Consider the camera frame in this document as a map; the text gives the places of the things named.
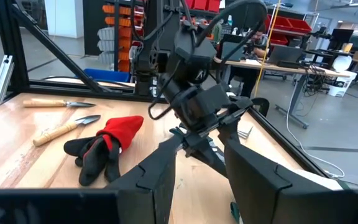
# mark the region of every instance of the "wooden handle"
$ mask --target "wooden handle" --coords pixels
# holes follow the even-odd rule
[[[66,123],[63,126],[57,128],[57,129],[54,129],[53,131],[43,133],[40,137],[34,139],[32,141],[32,143],[37,147],[41,146],[41,145],[43,145],[43,144],[61,136],[61,135],[71,131],[72,129],[75,129],[77,126],[78,126],[78,124],[76,124],[75,122]]]
[[[24,100],[23,106],[26,108],[29,108],[29,107],[58,107],[58,106],[66,106],[66,101],[64,101],[64,100]]]

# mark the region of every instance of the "knife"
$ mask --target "knife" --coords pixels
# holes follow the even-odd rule
[[[87,125],[100,119],[100,115],[91,115],[84,118],[76,119],[75,121],[69,122],[60,126],[57,129],[43,133],[40,137],[33,139],[32,143],[35,146],[41,146],[73,129],[76,129],[79,125]]]
[[[69,102],[65,100],[32,99],[32,100],[24,100],[23,106],[25,108],[30,108],[30,107],[60,107],[60,106],[92,107],[95,105],[92,103]]]

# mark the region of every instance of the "white wall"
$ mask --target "white wall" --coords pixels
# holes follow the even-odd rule
[[[45,0],[45,10],[49,35],[84,36],[82,0]]]

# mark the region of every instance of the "table leg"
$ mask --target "table leg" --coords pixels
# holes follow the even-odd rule
[[[223,70],[222,80],[227,84],[229,83],[230,71],[231,71],[231,65],[226,65]]]
[[[306,78],[307,78],[307,75],[302,75],[301,78],[299,79],[298,81],[298,84],[296,86],[296,89],[295,89],[295,92],[293,94],[293,99],[292,99],[292,102],[291,102],[291,105],[290,105],[290,111],[289,111],[289,118],[299,122],[300,124],[302,124],[302,128],[304,129],[308,129],[309,127],[309,124],[302,121],[300,118],[297,118],[294,114],[294,111],[296,110],[296,106],[298,106],[299,104],[299,101],[300,101],[300,93],[302,92],[302,88],[303,88],[303,85],[305,84],[305,81],[306,81]],[[282,113],[285,113],[287,114],[288,113],[288,110],[282,108],[281,106],[278,106],[276,105],[276,110],[282,112]]]
[[[314,55],[312,63],[315,64],[317,61],[317,55]]]

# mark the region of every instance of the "metal bracket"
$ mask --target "metal bracket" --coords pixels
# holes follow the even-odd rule
[[[4,99],[14,66],[15,63],[13,62],[13,56],[5,55],[0,67],[0,104]]]

